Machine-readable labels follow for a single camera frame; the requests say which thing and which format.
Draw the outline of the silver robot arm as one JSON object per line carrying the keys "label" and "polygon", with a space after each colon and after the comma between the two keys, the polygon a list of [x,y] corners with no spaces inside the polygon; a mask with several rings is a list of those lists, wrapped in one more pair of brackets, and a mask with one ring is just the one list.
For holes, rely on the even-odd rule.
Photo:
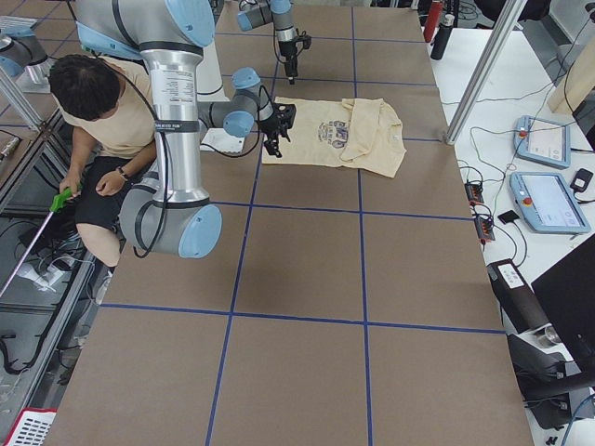
{"label": "silver robot arm", "polygon": [[199,101],[197,69],[215,37],[207,1],[79,1],[76,14],[83,46],[141,59],[150,75],[157,160],[126,195],[119,216],[126,240],[146,252],[207,256],[222,226],[201,181],[200,144],[207,130],[222,128],[242,138],[256,126],[268,154],[279,156],[295,106],[274,102],[250,67],[233,75],[231,100]]}
{"label": "silver robot arm", "polygon": [[277,44],[280,62],[285,77],[291,85],[298,77],[298,43],[309,45],[309,36],[299,34],[293,20],[292,3],[288,0],[240,1],[236,19],[239,28],[252,31],[266,24],[272,24],[274,42]]}

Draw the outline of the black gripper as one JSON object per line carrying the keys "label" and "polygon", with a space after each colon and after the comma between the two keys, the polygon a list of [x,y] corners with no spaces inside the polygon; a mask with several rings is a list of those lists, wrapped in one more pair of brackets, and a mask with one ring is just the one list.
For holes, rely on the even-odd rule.
{"label": "black gripper", "polygon": [[[290,41],[279,41],[280,55],[286,74],[298,74],[298,42],[297,38]],[[296,77],[293,75],[288,75],[287,80],[290,85],[296,83]]]}
{"label": "black gripper", "polygon": [[272,113],[260,121],[260,130],[265,134],[264,147],[270,156],[281,158],[279,138],[290,141],[289,130],[293,127],[297,114],[294,104],[272,103]]}

